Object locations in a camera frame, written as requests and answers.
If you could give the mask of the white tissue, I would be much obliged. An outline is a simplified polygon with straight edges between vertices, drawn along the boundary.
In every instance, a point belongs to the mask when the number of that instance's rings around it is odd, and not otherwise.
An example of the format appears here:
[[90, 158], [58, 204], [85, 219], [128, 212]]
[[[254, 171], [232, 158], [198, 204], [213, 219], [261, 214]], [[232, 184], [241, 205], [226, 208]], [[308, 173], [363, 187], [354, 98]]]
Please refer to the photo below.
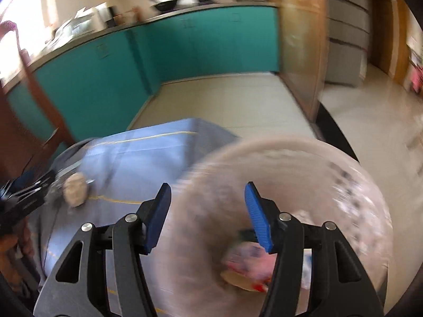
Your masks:
[[65, 202], [76, 208], [85, 203], [88, 197], [88, 182], [83, 173], [74, 173], [69, 176], [62, 186]]

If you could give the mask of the glass sliding door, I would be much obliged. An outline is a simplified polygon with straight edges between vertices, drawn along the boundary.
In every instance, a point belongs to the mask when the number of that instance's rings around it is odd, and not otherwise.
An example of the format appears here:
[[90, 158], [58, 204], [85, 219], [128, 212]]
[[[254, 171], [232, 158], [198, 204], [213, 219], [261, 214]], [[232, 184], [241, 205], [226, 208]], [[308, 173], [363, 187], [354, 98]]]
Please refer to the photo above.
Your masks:
[[327, 0], [270, 0], [278, 10], [280, 77], [315, 122], [327, 59]]

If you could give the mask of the blue checkered tablecloth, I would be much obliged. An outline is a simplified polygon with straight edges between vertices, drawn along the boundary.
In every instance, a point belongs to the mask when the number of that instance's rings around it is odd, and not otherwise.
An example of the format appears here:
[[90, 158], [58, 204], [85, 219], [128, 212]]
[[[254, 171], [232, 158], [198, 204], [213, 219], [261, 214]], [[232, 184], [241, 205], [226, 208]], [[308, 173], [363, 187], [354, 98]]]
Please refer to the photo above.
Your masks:
[[163, 183], [173, 185], [209, 153], [237, 140], [217, 124], [182, 119], [103, 138], [86, 139], [60, 153], [51, 168], [81, 172], [89, 195], [71, 208], [61, 193], [31, 214], [36, 269], [41, 281], [86, 222], [111, 225], [156, 196]]

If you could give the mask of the silver refrigerator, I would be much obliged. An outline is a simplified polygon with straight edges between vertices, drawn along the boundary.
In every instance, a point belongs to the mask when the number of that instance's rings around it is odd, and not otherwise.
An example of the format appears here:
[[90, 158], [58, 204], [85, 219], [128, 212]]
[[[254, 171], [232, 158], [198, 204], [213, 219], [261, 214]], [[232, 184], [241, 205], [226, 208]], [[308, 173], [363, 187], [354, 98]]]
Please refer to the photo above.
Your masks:
[[329, 53], [325, 83], [356, 87], [369, 46], [368, 0], [328, 0]]

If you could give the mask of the white plastic trash basket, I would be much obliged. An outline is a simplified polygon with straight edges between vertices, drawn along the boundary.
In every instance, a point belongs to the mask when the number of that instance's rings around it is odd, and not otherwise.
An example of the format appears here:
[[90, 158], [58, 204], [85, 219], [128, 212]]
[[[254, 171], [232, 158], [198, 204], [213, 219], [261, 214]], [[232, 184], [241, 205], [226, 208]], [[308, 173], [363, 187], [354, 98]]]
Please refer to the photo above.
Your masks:
[[[267, 293], [220, 276], [233, 245], [258, 243], [250, 181], [280, 211]], [[357, 161], [317, 139], [272, 136], [234, 142], [183, 175], [155, 270], [172, 316], [382, 316], [392, 242], [389, 208]]]

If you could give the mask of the pink trash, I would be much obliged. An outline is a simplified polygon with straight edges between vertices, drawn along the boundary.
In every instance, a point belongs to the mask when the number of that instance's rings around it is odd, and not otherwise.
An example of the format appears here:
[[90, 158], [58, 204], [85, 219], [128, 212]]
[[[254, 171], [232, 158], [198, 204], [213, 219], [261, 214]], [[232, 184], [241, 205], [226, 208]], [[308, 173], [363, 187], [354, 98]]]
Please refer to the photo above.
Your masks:
[[237, 243], [224, 256], [220, 276], [244, 291], [267, 293], [276, 258], [276, 254], [268, 254], [259, 243]]

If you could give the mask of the black wok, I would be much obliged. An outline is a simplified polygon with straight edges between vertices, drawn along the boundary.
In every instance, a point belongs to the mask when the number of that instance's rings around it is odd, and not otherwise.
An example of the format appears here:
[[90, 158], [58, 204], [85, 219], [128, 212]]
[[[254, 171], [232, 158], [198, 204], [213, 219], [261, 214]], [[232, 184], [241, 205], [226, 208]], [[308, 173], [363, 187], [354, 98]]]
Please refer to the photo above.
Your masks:
[[175, 10], [177, 5], [178, 0], [168, 0], [165, 2], [159, 2], [158, 4], [154, 4], [153, 7], [159, 12], [166, 13]]

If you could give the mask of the brown wooden chair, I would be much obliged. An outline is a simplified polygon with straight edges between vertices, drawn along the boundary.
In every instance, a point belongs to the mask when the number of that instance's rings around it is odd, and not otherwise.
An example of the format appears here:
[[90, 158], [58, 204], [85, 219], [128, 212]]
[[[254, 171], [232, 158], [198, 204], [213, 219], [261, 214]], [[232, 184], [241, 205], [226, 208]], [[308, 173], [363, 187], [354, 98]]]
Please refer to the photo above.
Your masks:
[[11, 103], [10, 96], [16, 89], [1, 87], [1, 182], [22, 175], [31, 179], [40, 176], [60, 146], [70, 147], [76, 143], [64, 117], [30, 68], [30, 58], [27, 51], [21, 48], [16, 24], [12, 21], [1, 22], [1, 37], [10, 32], [15, 36], [21, 62], [20, 82], [26, 88], [29, 100], [50, 124], [52, 133], [48, 137], [42, 137], [36, 130], [40, 119], [32, 112], [24, 117], [24, 100], [16, 100], [15, 105]]

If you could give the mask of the teal lower kitchen cabinets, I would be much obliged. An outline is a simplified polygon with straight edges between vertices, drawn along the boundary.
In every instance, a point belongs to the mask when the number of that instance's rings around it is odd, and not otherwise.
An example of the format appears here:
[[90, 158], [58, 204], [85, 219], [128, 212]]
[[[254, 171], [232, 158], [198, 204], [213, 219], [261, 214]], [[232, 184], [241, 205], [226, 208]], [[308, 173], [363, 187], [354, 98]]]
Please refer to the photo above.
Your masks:
[[108, 30], [58, 49], [34, 73], [82, 140], [125, 130], [165, 82], [278, 69], [277, 9], [235, 5]]

